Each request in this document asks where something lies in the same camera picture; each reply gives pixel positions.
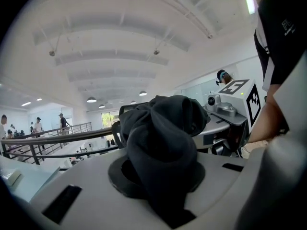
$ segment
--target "person in black shirt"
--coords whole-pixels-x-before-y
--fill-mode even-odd
[[[69,130],[69,128],[67,127],[67,125],[68,126],[70,126],[70,124],[69,123],[67,123],[67,121],[66,121],[66,118],[64,118],[63,117],[63,113],[61,113],[60,115],[59,115],[59,117],[60,117],[60,124],[59,124],[59,128],[61,129],[61,134],[64,136],[64,135],[67,135],[68,134],[68,130]]]
[[[263,71],[266,104],[249,138],[249,143],[278,134],[284,121],[273,95],[306,55],[305,0],[255,0],[258,26],[254,38]]]

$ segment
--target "person's arm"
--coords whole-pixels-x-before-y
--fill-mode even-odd
[[[267,93],[267,102],[250,134],[248,143],[270,139],[278,134],[284,117],[273,95],[279,87],[280,84],[270,86]]]

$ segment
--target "black shirt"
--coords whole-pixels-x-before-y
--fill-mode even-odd
[[[61,124],[62,124],[62,128],[65,128],[66,127],[66,119],[63,117],[61,118]]]
[[[255,33],[263,76],[271,57],[271,84],[282,84],[306,50],[306,0],[261,0],[258,12],[269,50],[267,54]]]

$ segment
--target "white shirt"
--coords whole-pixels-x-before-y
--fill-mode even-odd
[[[0,140],[5,137],[4,127],[2,124],[0,124]]]
[[[40,132],[42,132],[42,124],[41,123],[35,123],[35,125],[34,125],[34,129],[36,129],[36,132],[37,133],[40,133]]]

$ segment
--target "black cloth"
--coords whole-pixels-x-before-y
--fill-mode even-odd
[[[306,0],[261,0],[258,12],[270,53],[255,33],[263,76],[271,56],[275,65],[271,84],[282,84],[306,50]]]
[[[184,210],[197,164],[191,136],[202,132],[207,113],[188,97],[156,96],[119,116],[123,143],[155,212],[172,228],[195,216]]]
[[[62,124],[62,128],[66,128],[67,126],[66,126],[66,118],[64,118],[64,117],[62,117],[61,118],[61,124]]]

